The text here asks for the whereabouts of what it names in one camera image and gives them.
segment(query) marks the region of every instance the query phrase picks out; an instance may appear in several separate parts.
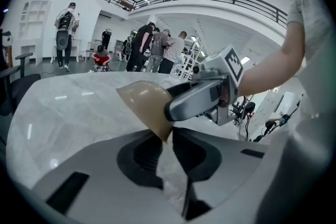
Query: human arm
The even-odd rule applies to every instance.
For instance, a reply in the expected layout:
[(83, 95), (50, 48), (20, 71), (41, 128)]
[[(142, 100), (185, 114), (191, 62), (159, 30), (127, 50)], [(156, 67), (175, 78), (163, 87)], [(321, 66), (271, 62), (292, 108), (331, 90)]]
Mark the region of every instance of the human arm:
[(174, 43), (174, 41), (175, 41), (174, 38), (170, 38), (169, 40), (168, 40), (168, 38), (167, 38), (167, 42), (166, 42), (166, 44), (165, 44), (165, 46), (166, 46), (165, 49), (168, 49), (168, 48)]
[(97, 54), (94, 53), (94, 54), (91, 55), (91, 57), (92, 57), (94, 60), (98, 61), (98, 60), (99, 60), (99, 57), (96, 57), (95, 55), (97, 55)]
[(107, 56), (109, 57), (109, 59), (103, 63), (103, 66), (107, 65), (111, 61), (111, 59), (112, 59), (112, 57), (111, 57), (111, 55), (109, 53), (107, 54)]
[(141, 47), (140, 47), (140, 52), (142, 52), (143, 46), (145, 45), (145, 43), (146, 43), (148, 37), (149, 37), (149, 33), (146, 32), (146, 33), (143, 35), (143, 38), (142, 38)]
[(167, 36), (162, 37), (161, 46), (164, 47), (164, 48), (167, 46)]
[(72, 32), (76, 32), (78, 26), (79, 26), (79, 16), (78, 16), (78, 13), (77, 12), (74, 12), (73, 13), (73, 16), (74, 16), (74, 21), (73, 21), (73, 27), (72, 27)]
[(264, 92), (289, 80), (301, 66), (304, 43), (303, 25), (290, 22), (281, 49), (245, 71), (238, 87), (239, 96)]

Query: floor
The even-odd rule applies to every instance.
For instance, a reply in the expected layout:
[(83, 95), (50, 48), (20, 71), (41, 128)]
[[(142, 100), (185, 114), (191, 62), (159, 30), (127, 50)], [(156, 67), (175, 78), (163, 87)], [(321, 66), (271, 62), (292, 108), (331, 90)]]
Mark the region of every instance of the floor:
[[(111, 71), (124, 71), (126, 70), (127, 62), (119, 61), (116, 55), (113, 55), (112, 60), (109, 64)], [(66, 72), (65, 69), (59, 69), (57, 61), (50, 63), (50, 60), (44, 60), (37, 66), (34, 63), (30, 63), (25, 66), (25, 74), (38, 73), (41, 75), (42, 79), (63, 76), (66, 74), (77, 74), (86, 73), (93, 68), (93, 59), (89, 58), (86, 62), (84, 60), (70, 59), (69, 63), (70, 71)]]
[[(111, 71), (125, 71), (127, 62), (119, 61), (116, 55), (113, 55), (112, 60), (109, 64)], [(59, 69), (57, 61), (50, 63), (50, 60), (44, 60), (38, 65), (35, 65), (34, 62), (31, 62), (25, 66), (25, 75), (38, 73), (41, 75), (42, 79), (55, 77), (55, 76), (64, 76), (67, 74), (77, 74), (77, 73), (86, 73), (93, 68), (93, 59), (89, 58), (86, 62), (84, 60), (79, 60), (76, 62), (75, 58), (70, 59), (69, 63), (70, 71), (67, 72), (65, 69)], [(17, 72), (12, 76), (12, 80), (18, 79), (20, 73)], [(7, 140), (7, 132), (12, 120), (12, 115), (7, 117), (0, 116), (0, 133), (4, 141)], [(5, 162), (5, 146), (0, 142), (0, 162)]]

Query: robotic arm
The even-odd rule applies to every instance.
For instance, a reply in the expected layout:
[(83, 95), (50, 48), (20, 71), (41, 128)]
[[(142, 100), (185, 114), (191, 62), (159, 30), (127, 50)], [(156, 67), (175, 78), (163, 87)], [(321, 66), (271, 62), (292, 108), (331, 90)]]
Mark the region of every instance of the robotic arm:
[(218, 125), (234, 119), (228, 106), (238, 97), (243, 65), (232, 46), (218, 51), (195, 66), (190, 82), (171, 87), (173, 100), (164, 109), (169, 121), (184, 121), (203, 114)]

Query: striped shirt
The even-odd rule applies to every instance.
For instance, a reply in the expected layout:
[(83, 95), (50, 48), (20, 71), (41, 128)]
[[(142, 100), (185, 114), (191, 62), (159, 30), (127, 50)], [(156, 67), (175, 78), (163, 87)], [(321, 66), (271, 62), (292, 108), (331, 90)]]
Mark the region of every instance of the striped shirt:
[(175, 62), (176, 58), (184, 49), (184, 39), (180, 37), (172, 37), (167, 43), (169, 48), (165, 53), (164, 58), (171, 62)]

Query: white sleeve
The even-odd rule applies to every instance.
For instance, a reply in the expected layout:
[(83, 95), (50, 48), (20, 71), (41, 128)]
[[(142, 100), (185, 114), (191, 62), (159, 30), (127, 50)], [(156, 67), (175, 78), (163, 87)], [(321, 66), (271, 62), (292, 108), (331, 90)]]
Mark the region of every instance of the white sleeve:
[(75, 22), (75, 21), (79, 21), (79, 16), (78, 16), (78, 13), (77, 13), (77, 12), (74, 12), (74, 13), (73, 13), (73, 16), (74, 16), (74, 22)]

